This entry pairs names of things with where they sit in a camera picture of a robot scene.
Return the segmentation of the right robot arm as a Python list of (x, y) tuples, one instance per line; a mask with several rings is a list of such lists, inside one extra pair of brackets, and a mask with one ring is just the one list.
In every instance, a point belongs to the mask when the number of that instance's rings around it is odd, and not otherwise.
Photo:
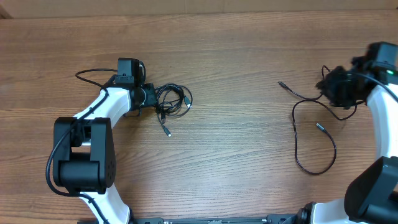
[(331, 106), (364, 103), (373, 118), (376, 160), (349, 184), (345, 196), (309, 203), (289, 223), (397, 223), (397, 46), (368, 45), (349, 70), (336, 67), (316, 85)]

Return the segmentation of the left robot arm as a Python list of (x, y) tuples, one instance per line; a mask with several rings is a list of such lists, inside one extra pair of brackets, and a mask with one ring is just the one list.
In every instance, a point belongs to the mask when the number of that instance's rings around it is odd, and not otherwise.
[(155, 90), (145, 83), (146, 68), (138, 59), (119, 58), (113, 73), (91, 105), (56, 119), (45, 178), (54, 193), (84, 201), (96, 223), (134, 223), (114, 184), (113, 128), (128, 112), (154, 105)]

